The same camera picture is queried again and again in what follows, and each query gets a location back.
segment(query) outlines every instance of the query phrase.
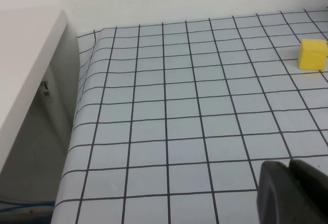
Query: grid line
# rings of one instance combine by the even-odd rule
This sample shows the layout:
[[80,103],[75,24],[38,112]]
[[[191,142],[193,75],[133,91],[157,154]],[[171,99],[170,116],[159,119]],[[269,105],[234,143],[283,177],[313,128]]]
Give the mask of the grid line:
[[[113,52],[113,51],[111,51],[111,54],[110,54],[110,56],[109,56],[109,61],[108,61],[108,66],[107,66],[107,71],[109,70],[109,65],[110,65],[110,62],[111,62],[110,59],[111,59],[111,56],[112,56],[112,52]],[[107,74],[106,74],[105,81],[104,81],[104,88],[103,88],[103,90],[102,90],[101,102],[102,102],[103,99],[104,99],[104,93],[105,93],[106,82],[107,82]],[[100,119],[101,102],[100,102],[100,105],[99,105],[99,111],[98,111],[97,121],[99,121],[99,119]],[[76,221],[75,221],[76,224],[78,224],[78,219],[79,219],[79,215],[80,215],[80,211],[81,211],[81,206],[82,206],[82,200],[83,200],[84,192],[85,192],[85,189],[86,189],[87,178],[88,178],[88,172],[89,172],[90,163],[91,163],[91,157],[92,157],[92,152],[93,152],[93,144],[94,144],[95,139],[96,139],[97,128],[98,128],[98,123],[96,123],[95,129],[94,129],[93,140],[92,140],[92,146],[91,146],[91,149],[90,149],[90,155],[89,155],[89,160],[88,160],[88,166],[87,166],[86,175],[85,175],[85,179],[84,179],[84,183],[83,183],[83,188],[82,188],[82,193],[81,193],[81,198],[80,198],[80,201],[79,201],[79,204],[78,204],[78,209],[77,209],[77,214],[76,214]]]
[[[138,28],[138,43],[139,46],[139,35],[140,35],[140,25]],[[137,48],[136,53],[136,61],[135,61],[135,74],[134,74],[134,87],[133,87],[133,96],[132,96],[132,110],[131,110],[131,120],[130,120],[130,135],[129,135],[129,146],[128,146],[128,159],[127,159],[127,169],[126,169],[126,176],[125,176],[125,186],[124,186],[124,198],[123,198],[123,210],[122,210],[122,224],[124,224],[125,218],[125,208],[127,202],[127,189],[128,189],[128,176],[129,176],[129,163],[130,163],[130,151],[131,151],[131,139],[132,139],[132,127],[133,127],[133,110],[134,110],[134,97],[135,97],[135,87],[136,87],[136,80],[137,80],[137,67],[138,67],[138,52],[139,48]]]
[[[212,31],[212,36],[213,36],[213,39],[215,41],[215,34],[214,34],[214,31],[213,31],[211,19],[209,19],[209,23],[210,23],[210,27],[211,27],[211,31]],[[219,49],[218,49],[218,46],[217,46],[216,41],[215,41],[215,48],[216,48],[216,51],[217,51],[217,54],[218,54],[218,57],[219,57],[219,61],[220,61],[221,65],[222,65],[222,60],[221,60],[220,52],[219,52]],[[245,143],[245,138],[244,138],[244,135],[243,135],[241,126],[240,126],[239,118],[238,118],[236,107],[235,107],[235,104],[234,104],[234,101],[233,101],[233,98],[232,98],[232,95],[231,95],[231,90],[230,90],[230,87],[229,87],[229,84],[228,84],[228,80],[227,80],[227,76],[226,76],[226,72],[224,70],[224,67],[222,67],[222,72],[223,72],[223,76],[224,76],[224,79],[225,79],[225,84],[226,84],[227,89],[228,89],[230,101],[231,101],[231,104],[232,104],[232,107],[233,107],[233,110],[234,110],[234,115],[235,115],[235,118],[236,118],[236,121],[237,121],[239,133],[240,133],[240,136],[241,136],[241,139],[242,139],[242,143],[243,143],[243,146],[244,146],[244,149],[245,149],[245,153],[246,153],[246,156],[247,156],[247,159],[248,159],[248,163],[250,165],[250,169],[251,169],[251,172],[252,172],[254,184],[255,184],[255,187],[257,189],[258,188],[258,185],[257,185],[257,182],[256,182],[254,169],[253,169],[252,164],[251,164],[251,161],[250,161],[250,155],[249,155],[249,152],[248,152],[246,143]]]
[[[300,109],[285,109],[285,110],[265,110],[265,111],[252,111],[252,112],[234,112],[234,113],[224,113],[224,114],[210,114],[210,115],[190,115],[190,116],[178,116],[178,117],[169,117],[166,118],[166,120],[175,120],[175,119],[185,119],[185,118],[202,118],[202,117],[211,117],[211,116],[227,116],[227,115],[245,115],[245,114],[262,114],[262,113],[272,113],[272,112],[287,112],[287,111],[303,111],[303,110],[320,110],[320,109],[327,109],[328,107],[316,107],[316,108],[300,108]],[[133,120],[133,122],[139,122],[139,121],[154,121],[154,120],[165,120],[164,117],[162,118],[148,118],[148,119],[136,119]],[[116,123],[128,123],[130,122],[129,120],[120,120],[120,121],[99,121],[97,122],[98,124],[116,124]],[[86,125],[86,124],[96,124],[96,122],[89,122],[89,123],[82,123],[77,125],[75,128],[78,126]]]
[[250,55],[249,55],[249,53],[248,53],[248,50],[247,50],[246,45],[245,45],[245,43],[244,43],[244,40],[243,40],[242,37],[241,37],[241,34],[240,34],[239,29],[238,29],[238,27],[237,27],[236,20],[235,20],[235,18],[234,18],[233,16],[232,16],[232,18],[233,18],[234,23],[235,23],[235,25],[236,25],[236,29],[237,29],[237,31],[238,31],[238,34],[239,34],[240,39],[241,39],[241,41],[242,41],[242,44],[243,44],[243,46],[244,46],[244,48],[245,48],[245,52],[246,52],[246,54],[247,54],[247,57],[249,58],[249,60],[250,60],[250,62],[251,62],[251,65],[252,65],[253,71],[254,71],[254,73],[255,73],[255,76],[256,76],[257,82],[259,83],[259,85],[260,85],[260,87],[261,87],[262,94],[264,95],[264,98],[265,98],[265,100],[266,100],[266,103],[268,104],[268,107],[269,107],[270,112],[271,112],[271,114],[272,114],[272,116],[273,116],[273,119],[275,120],[276,126],[277,126],[278,131],[279,131],[279,133],[280,133],[280,135],[281,135],[281,138],[282,138],[282,140],[283,140],[283,143],[285,144],[285,147],[286,147],[286,149],[287,149],[288,155],[289,155],[290,158],[292,158],[291,151],[289,150],[289,147],[288,147],[288,145],[287,145],[286,139],[285,139],[285,137],[283,136],[283,134],[282,134],[282,132],[281,132],[281,128],[280,128],[280,125],[279,125],[279,123],[278,123],[278,121],[277,121],[276,115],[274,114],[274,112],[273,112],[273,110],[272,110],[272,107],[271,107],[271,104],[270,104],[270,102],[269,102],[269,100],[268,100],[267,94],[266,94],[265,91],[264,91],[263,85],[262,85],[262,83],[261,83],[261,81],[260,81],[260,79],[259,79],[259,77],[258,77],[258,75],[257,75],[256,69],[255,69],[254,64],[253,64],[253,62],[252,62],[252,60],[251,60],[251,57],[250,57]]
[[[266,160],[282,160],[282,159],[292,159],[292,158],[312,158],[312,157],[323,157],[328,156],[328,154],[320,154],[320,155],[307,155],[307,156],[282,156],[282,157],[266,157],[266,158],[253,158],[250,161],[266,161]],[[221,164],[226,162],[248,162],[248,159],[234,159],[234,160],[217,160],[217,161],[209,161],[210,164]],[[142,168],[152,168],[152,167],[170,167],[170,166],[183,166],[183,165],[198,165],[198,164],[207,164],[207,161],[199,161],[199,162],[180,162],[176,164],[156,164],[156,165],[142,165],[142,166],[129,166],[129,169],[142,169]],[[89,169],[89,171],[110,171],[110,170],[119,170],[126,169],[127,167],[116,167],[116,168],[101,168],[101,169]],[[67,174],[74,172],[86,172],[85,169],[76,169],[67,171],[62,175],[61,178],[66,176]]]
[[[321,11],[327,11],[327,10],[312,10],[309,12],[321,12]],[[302,11],[297,11],[297,12],[285,12],[285,14],[297,14],[297,13],[303,13]],[[260,16],[265,16],[265,15],[279,15],[280,13],[268,13],[268,14],[261,14]],[[236,16],[235,18],[248,18],[248,17],[256,17],[255,15],[248,15],[248,16]],[[212,19],[212,21],[219,21],[219,20],[225,20],[225,19],[229,19],[230,17],[223,17],[223,18],[216,18],[216,19]],[[199,23],[199,22],[206,22],[207,19],[204,20],[199,20],[199,21],[190,21],[188,23]],[[173,25],[173,24],[182,24],[183,22],[179,22],[179,23],[164,23],[164,25]],[[161,24],[152,24],[152,25],[143,25],[141,27],[151,27],[151,26],[161,26]],[[117,27],[118,29],[123,29],[123,28],[137,28],[138,26],[134,26],[134,27]],[[96,31],[96,33],[100,33],[102,31],[104,31],[105,29],[115,29],[115,28],[103,28],[101,30]],[[81,38],[87,35],[90,35],[92,33],[86,33],[83,35],[78,36],[77,38]]]
[[[214,193],[228,193],[228,192],[256,192],[256,189],[242,189],[242,190],[224,190],[224,191],[214,191]],[[182,195],[200,195],[200,194],[211,194],[212,191],[203,191],[203,192],[177,192],[171,193],[169,196],[182,196]],[[148,194],[148,195],[135,195],[135,196],[127,196],[127,197],[97,197],[97,198],[85,198],[83,201],[94,201],[94,200],[112,200],[112,199],[128,199],[128,198],[142,198],[142,197],[165,197],[168,194]],[[79,199],[67,199],[60,201],[55,205],[55,208],[64,202],[73,202],[79,201]]]
[[[298,131],[283,131],[281,133],[304,133],[304,132],[318,132],[316,129],[307,129],[307,130],[298,130]],[[244,136],[255,136],[255,135],[272,135],[272,134],[280,134],[280,132],[267,132],[267,133],[244,133]],[[232,134],[232,135],[218,135],[218,136],[206,136],[206,138],[227,138],[227,137],[239,137],[240,134]],[[189,137],[189,138],[173,138],[168,139],[168,141],[176,141],[176,140],[192,140],[192,139],[202,139],[202,137]],[[139,143],[149,143],[149,142],[161,142],[163,139],[152,139],[152,140],[139,140],[134,141],[134,144]],[[95,146],[111,146],[111,145],[127,145],[129,142],[117,142],[117,143],[95,143]],[[77,147],[91,146],[92,144],[83,144],[76,145],[69,149],[69,152]]]
[[199,112],[199,118],[200,118],[201,133],[202,133],[202,139],[203,139],[203,144],[204,144],[205,157],[206,157],[206,162],[207,162],[207,169],[208,169],[209,178],[210,178],[210,185],[211,185],[211,193],[212,193],[212,199],[213,199],[215,219],[216,219],[216,223],[219,224],[219,216],[218,216],[217,208],[216,208],[216,200],[215,200],[214,187],[213,187],[213,181],[212,181],[211,167],[210,167],[210,163],[209,163],[209,155],[208,155],[208,151],[207,151],[205,132],[204,132],[204,125],[203,125],[203,120],[202,120],[201,110],[200,110],[200,103],[199,103],[199,98],[198,98],[199,96],[198,96],[196,75],[195,75],[195,69],[194,69],[194,63],[193,63],[193,56],[192,56],[191,47],[190,47],[190,40],[189,40],[189,34],[188,34],[187,21],[185,21],[185,24],[186,24],[189,52],[190,52],[190,61],[191,61],[191,66],[192,66],[192,70],[193,70],[194,85],[195,85],[196,99],[197,99],[198,112]]
[[[291,23],[291,24],[308,24],[309,22],[304,22],[304,23]],[[279,24],[279,25],[272,25],[272,26],[265,26],[265,27],[277,27],[277,26],[284,26],[285,24]],[[250,29],[250,28],[260,28],[261,26],[252,26],[252,27],[241,27],[240,29]],[[234,30],[235,28],[226,28],[226,29],[216,29],[213,31],[222,31],[222,30]],[[211,32],[211,30],[202,30],[202,31],[194,31],[194,32],[190,32],[190,34],[192,33],[202,33],[202,32]],[[303,34],[315,34],[317,32],[312,32],[312,33],[298,33],[299,35],[303,35]],[[165,35],[176,35],[176,34],[185,34],[185,33],[168,33]],[[291,36],[293,34],[277,34],[277,35],[271,35],[272,37],[279,37],[279,36]],[[154,36],[161,36],[161,34],[154,34],[154,35],[147,35],[147,36],[140,36],[140,37],[154,37]],[[253,39],[253,38],[265,38],[266,36],[253,36],[253,37],[244,37],[244,39]],[[113,37],[104,37],[104,38],[100,38],[98,42],[100,42],[102,39],[106,39],[106,38],[113,38]],[[231,41],[231,40],[236,40],[236,39],[240,39],[240,38],[229,38],[229,39],[217,39],[217,42],[223,42],[223,41]],[[197,42],[190,42],[190,44],[198,44],[198,43],[210,43],[210,42],[214,42],[213,40],[207,40],[207,41],[197,41]],[[176,45],[186,45],[187,43],[172,43],[172,44],[165,44],[165,46],[176,46]],[[161,45],[145,45],[145,46],[139,46],[139,48],[146,48],[146,47],[160,47]],[[114,49],[136,49],[137,47],[114,47]],[[92,48],[82,51],[80,52],[80,54],[85,53],[89,50],[91,50]],[[103,48],[99,48],[97,49],[95,52],[102,50],[102,49],[110,49],[110,47],[103,47]]]
[[169,172],[169,144],[168,144],[168,115],[166,103],[166,76],[165,76],[165,46],[164,46],[164,24],[162,23],[162,46],[163,46],[163,84],[164,84],[164,114],[165,114],[165,150],[166,150],[166,178],[168,193],[168,224],[171,224],[171,200],[170,200],[170,172]]

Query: blue cable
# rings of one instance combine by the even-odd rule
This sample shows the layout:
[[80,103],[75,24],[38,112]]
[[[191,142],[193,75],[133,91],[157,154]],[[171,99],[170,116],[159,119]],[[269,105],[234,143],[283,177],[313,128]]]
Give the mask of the blue cable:
[[9,208],[6,208],[6,209],[2,209],[2,210],[0,210],[0,213],[7,212],[7,211],[12,211],[12,210],[16,210],[16,209],[28,208],[28,207],[42,207],[42,206],[54,207],[55,206],[54,201],[36,202],[36,203],[17,203],[17,202],[10,202],[10,201],[0,200],[0,203],[5,203],[7,205],[16,205],[15,207],[9,207]]
[[40,202],[40,203],[29,204],[28,206],[23,206],[22,205],[22,206],[10,207],[10,208],[0,210],[0,213],[12,211],[12,210],[24,209],[24,208],[28,208],[28,207],[42,207],[42,206],[53,207],[53,206],[55,206],[55,202],[49,202],[49,203]]

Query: grid mat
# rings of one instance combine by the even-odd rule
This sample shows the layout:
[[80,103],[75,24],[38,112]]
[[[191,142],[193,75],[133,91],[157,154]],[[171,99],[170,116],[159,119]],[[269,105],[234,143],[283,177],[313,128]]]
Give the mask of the grid mat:
[[328,173],[328,73],[296,59],[327,37],[327,9],[79,36],[52,223],[258,223],[264,160]]

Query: white shelf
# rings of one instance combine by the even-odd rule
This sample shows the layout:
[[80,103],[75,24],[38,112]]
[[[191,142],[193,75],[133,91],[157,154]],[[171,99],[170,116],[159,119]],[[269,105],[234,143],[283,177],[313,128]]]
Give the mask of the white shelf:
[[58,7],[0,11],[0,170],[66,24]]

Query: yellow cube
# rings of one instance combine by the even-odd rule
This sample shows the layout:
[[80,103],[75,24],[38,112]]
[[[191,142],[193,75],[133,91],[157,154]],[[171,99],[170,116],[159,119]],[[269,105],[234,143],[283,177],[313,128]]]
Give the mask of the yellow cube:
[[304,38],[298,53],[300,69],[323,70],[328,48],[324,39]]

